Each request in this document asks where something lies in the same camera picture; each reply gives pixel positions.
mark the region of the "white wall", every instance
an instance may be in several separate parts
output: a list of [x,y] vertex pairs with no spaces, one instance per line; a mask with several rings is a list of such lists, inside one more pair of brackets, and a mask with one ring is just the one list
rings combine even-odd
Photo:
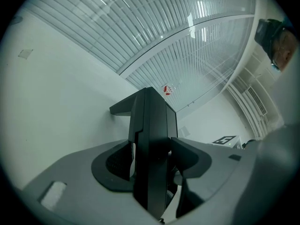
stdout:
[[[20,15],[0,50],[0,153],[23,188],[66,154],[127,138],[129,117],[109,107],[137,90],[32,14]],[[26,60],[23,49],[33,49]]]
[[178,121],[178,129],[185,126],[190,133],[186,138],[203,143],[211,143],[222,136],[239,135],[241,142],[253,138],[253,133],[246,128],[234,107],[223,94]]

